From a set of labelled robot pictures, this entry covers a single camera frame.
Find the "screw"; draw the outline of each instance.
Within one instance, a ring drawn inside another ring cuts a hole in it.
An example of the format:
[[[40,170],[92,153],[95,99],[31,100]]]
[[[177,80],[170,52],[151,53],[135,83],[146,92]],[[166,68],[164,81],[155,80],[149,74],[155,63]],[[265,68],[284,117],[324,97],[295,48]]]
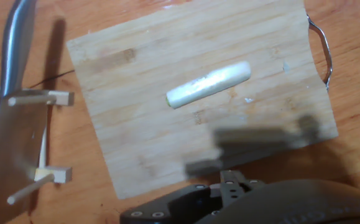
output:
[[[163,217],[165,214],[163,212],[155,212],[152,214],[152,217]]]
[[[142,215],[142,212],[140,212],[140,211],[132,212],[132,213],[131,213],[131,216],[132,216],[132,217],[138,217],[138,216],[141,216],[141,215]]]

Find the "metal handle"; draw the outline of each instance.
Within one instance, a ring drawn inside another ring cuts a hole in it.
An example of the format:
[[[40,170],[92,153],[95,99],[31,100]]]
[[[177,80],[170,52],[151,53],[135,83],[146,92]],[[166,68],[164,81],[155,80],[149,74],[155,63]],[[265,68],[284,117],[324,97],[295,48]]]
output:
[[[4,29],[0,97],[22,88],[22,78],[33,38],[36,0],[16,0]]]
[[[310,27],[315,28],[318,31],[318,34],[319,34],[319,36],[321,37],[321,40],[322,40],[323,48],[325,50],[325,57],[326,57],[326,61],[328,63],[328,73],[326,74],[326,77],[323,80],[323,83],[325,83],[326,90],[329,92],[330,78],[331,78],[331,75],[333,73],[333,62],[332,62],[332,59],[331,59],[331,53],[330,53],[328,39],[326,38],[326,35],[323,32],[323,30],[321,28],[319,28],[317,25],[315,25],[314,22],[312,22],[312,20],[310,19],[310,16],[308,14],[307,14],[307,18],[308,18],[308,22],[310,23]]]

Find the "white cylindrical object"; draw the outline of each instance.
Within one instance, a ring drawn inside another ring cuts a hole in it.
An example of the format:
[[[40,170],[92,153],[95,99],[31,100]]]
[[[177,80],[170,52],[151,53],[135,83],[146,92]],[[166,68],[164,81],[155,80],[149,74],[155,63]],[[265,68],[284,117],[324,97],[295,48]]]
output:
[[[8,99],[9,106],[25,105],[31,103],[46,103],[53,104],[57,100],[54,95],[40,95],[40,96],[15,96]]]
[[[28,185],[24,189],[21,189],[18,192],[16,192],[15,194],[8,197],[7,203],[10,205],[14,205],[17,201],[30,195],[33,191],[41,188],[46,183],[53,182],[53,181],[54,181],[54,174],[46,175],[45,177],[41,178],[40,180],[34,182],[33,184]]]
[[[249,62],[239,62],[210,72],[196,80],[181,85],[166,94],[169,106],[176,109],[195,100],[210,96],[240,84],[251,76]]]

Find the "metal blade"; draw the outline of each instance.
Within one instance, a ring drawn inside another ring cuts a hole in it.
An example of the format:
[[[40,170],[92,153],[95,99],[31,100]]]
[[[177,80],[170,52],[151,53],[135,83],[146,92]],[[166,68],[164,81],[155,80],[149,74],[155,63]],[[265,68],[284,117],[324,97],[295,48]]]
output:
[[[27,90],[16,96],[38,93]],[[8,98],[0,101],[0,223],[29,208],[29,197],[14,205],[7,198],[34,183],[46,120],[46,104],[9,106]]]
[[[4,29],[0,97],[21,89],[33,38],[36,0],[16,0]]]

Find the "wooden surface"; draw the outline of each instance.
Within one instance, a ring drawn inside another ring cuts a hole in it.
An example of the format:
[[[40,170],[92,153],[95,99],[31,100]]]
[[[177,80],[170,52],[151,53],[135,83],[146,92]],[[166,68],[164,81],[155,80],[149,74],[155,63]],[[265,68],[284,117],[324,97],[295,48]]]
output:
[[[68,41],[118,198],[337,137],[308,26],[302,0],[197,0]],[[167,106],[242,61],[247,82]]]
[[[0,53],[2,30],[11,2],[0,0]],[[59,51],[60,43],[65,40],[182,2],[185,1],[40,0],[24,86],[34,86],[45,77],[73,70],[66,49],[62,47],[62,54]],[[319,178],[360,188],[360,1],[306,0],[305,4],[311,18],[326,32],[331,46],[335,71],[330,100],[339,137],[261,159],[238,169],[248,178],[267,183]],[[56,22],[63,18],[66,23]],[[56,44],[53,45],[54,50],[49,50],[54,24],[58,24],[55,26],[58,27],[57,34],[65,34],[65,40],[53,38]],[[310,43],[317,70],[323,75],[326,73],[325,57],[320,39],[313,31],[310,31]],[[49,63],[47,69],[44,68],[46,61]],[[76,93],[74,107],[53,109],[49,142],[49,165],[72,166],[73,182],[43,187],[35,210],[13,223],[118,223],[119,213],[125,209],[187,184],[182,182],[140,197],[118,200],[76,75],[67,73],[54,82],[45,82],[36,88],[42,86]],[[193,182],[216,181],[218,175],[214,174]]]

